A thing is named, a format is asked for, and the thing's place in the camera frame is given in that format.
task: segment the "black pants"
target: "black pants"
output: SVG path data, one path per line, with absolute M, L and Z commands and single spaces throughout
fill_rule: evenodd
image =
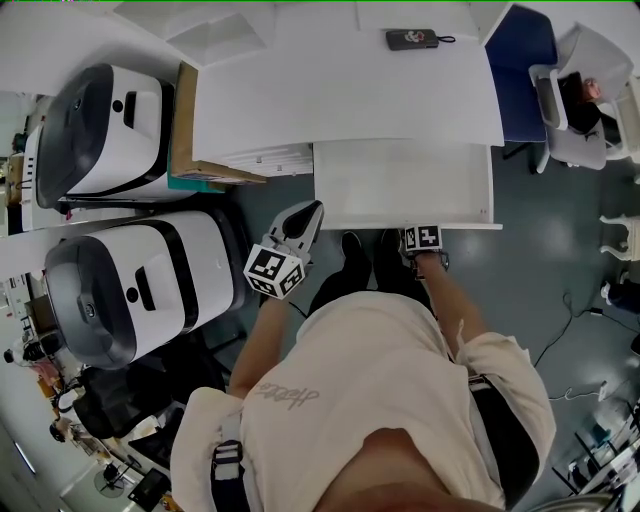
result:
M 376 246 L 373 271 L 378 281 L 379 292 L 397 293 L 417 300 L 433 313 L 427 291 L 419 281 L 414 279 L 411 269 L 402 264 L 402 257 L 395 248 L 381 244 Z M 311 302 L 309 315 L 340 297 L 365 291 L 370 274 L 371 262 L 364 251 L 349 255 L 344 261 L 342 270 L 330 275 L 322 283 Z

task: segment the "black shoe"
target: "black shoe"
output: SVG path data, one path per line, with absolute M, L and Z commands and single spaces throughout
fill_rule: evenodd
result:
M 353 231 L 345 231 L 340 241 L 344 259 L 362 254 L 362 242 Z
M 402 237 L 399 229 L 385 229 L 380 237 L 380 248 L 383 251 L 400 252 L 402 250 Z

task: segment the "beige t-shirt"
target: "beige t-shirt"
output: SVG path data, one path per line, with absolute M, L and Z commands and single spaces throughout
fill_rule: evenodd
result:
M 486 333 L 454 364 L 433 315 L 392 294 L 360 292 L 315 312 L 297 344 L 244 403 L 194 393 L 173 447 L 173 494 L 186 512 L 213 510 L 211 455 L 219 424 L 243 407 L 241 441 L 265 512 L 310 512 L 381 428 L 402 428 L 455 496 L 501 507 L 469 419 L 468 371 L 499 376 L 526 416 L 540 471 L 555 435 L 547 393 L 527 351 Z

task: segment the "backpack strap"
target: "backpack strap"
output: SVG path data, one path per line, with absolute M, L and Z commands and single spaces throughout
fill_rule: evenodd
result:
M 222 421 L 221 442 L 213 451 L 211 493 L 215 512 L 262 512 L 255 473 L 240 441 L 241 419 L 238 411 Z
M 470 377 L 470 417 L 489 475 L 502 488 L 505 507 L 511 509 L 533 485 L 540 457 L 508 392 L 501 387 L 486 375 Z

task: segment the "cardboard box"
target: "cardboard box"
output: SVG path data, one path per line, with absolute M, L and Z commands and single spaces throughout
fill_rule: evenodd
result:
M 22 201 L 22 167 L 24 155 L 9 157 L 9 168 L 5 180 L 4 202 L 6 206 L 20 206 Z
M 49 297 L 44 295 L 31 299 L 25 304 L 27 314 L 31 317 L 36 334 L 45 334 L 58 328 L 56 317 L 51 308 Z
M 267 179 L 264 176 L 211 162 L 193 161 L 193 112 L 196 104 L 197 82 L 198 70 L 182 62 L 178 72 L 173 114 L 171 176 L 208 181 L 214 187 L 265 183 Z

